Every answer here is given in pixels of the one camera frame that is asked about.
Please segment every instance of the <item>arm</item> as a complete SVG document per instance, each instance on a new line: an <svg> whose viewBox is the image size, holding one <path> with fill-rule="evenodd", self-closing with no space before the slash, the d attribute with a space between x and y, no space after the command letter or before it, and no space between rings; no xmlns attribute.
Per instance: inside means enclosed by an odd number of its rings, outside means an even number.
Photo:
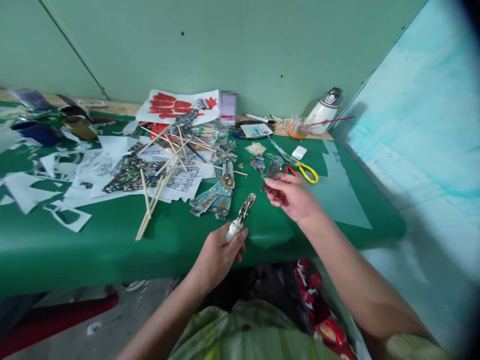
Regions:
<svg viewBox="0 0 480 360"><path fill-rule="evenodd" d="M205 296L242 261L248 229L226 243L230 222L211 232L186 278L165 299L116 360L166 359Z"/></svg>
<svg viewBox="0 0 480 360"><path fill-rule="evenodd" d="M358 252L300 178L278 174L265 179L268 199L282 208L306 235L323 262L341 300L371 337L386 341L395 334L431 339L400 294Z"/></svg>

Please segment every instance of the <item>hand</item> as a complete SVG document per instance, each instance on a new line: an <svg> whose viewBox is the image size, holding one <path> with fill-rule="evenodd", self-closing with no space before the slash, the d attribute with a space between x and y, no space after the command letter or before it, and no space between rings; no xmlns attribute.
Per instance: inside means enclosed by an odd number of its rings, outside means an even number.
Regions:
<svg viewBox="0 0 480 360"><path fill-rule="evenodd" d="M281 208L294 222L299 224L322 211L320 203L301 178L278 173L275 180L266 177L267 194L270 203Z"/></svg>
<svg viewBox="0 0 480 360"><path fill-rule="evenodd" d="M203 243L200 254L187 277L194 278L194 283L207 295L216 288L227 276L234 263L242 262L242 253L245 252L245 239L249 229L244 227L241 232L227 243L225 235L231 222L212 231Z"/></svg>

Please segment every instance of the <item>teal wall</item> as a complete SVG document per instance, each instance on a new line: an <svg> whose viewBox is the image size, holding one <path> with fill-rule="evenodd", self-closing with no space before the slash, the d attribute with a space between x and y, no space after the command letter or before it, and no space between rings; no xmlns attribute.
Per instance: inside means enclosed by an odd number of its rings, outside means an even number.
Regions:
<svg viewBox="0 0 480 360"><path fill-rule="evenodd" d="M309 112L333 86L347 104L425 0L43 3L112 100L221 89L239 93L240 113L286 117ZM49 89L67 78L52 76Z"/></svg>
<svg viewBox="0 0 480 360"><path fill-rule="evenodd" d="M38 0L0 2L0 87L107 98Z"/></svg>
<svg viewBox="0 0 480 360"><path fill-rule="evenodd" d="M456 353L478 326L479 68L459 3L429 0L332 131L407 223L365 257Z"/></svg>

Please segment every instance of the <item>green wall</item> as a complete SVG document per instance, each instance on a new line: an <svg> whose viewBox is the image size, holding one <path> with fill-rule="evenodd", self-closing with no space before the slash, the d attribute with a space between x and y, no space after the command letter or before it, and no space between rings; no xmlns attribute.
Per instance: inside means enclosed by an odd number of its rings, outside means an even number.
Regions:
<svg viewBox="0 0 480 360"><path fill-rule="evenodd" d="M240 113L281 117L333 86L346 105L424 2L43 0L112 100L231 90Z"/></svg>
<svg viewBox="0 0 480 360"><path fill-rule="evenodd" d="M0 87L107 98L38 0L0 2Z"/></svg>

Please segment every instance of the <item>plastic bag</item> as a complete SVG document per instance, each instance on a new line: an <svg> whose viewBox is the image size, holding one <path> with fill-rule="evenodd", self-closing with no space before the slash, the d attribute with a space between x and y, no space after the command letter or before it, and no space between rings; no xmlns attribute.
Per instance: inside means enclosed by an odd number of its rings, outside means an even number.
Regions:
<svg viewBox="0 0 480 360"><path fill-rule="evenodd" d="M257 156L263 154L267 148L259 142L252 141L251 145L247 146L245 150L247 150L250 154Z"/></svg>

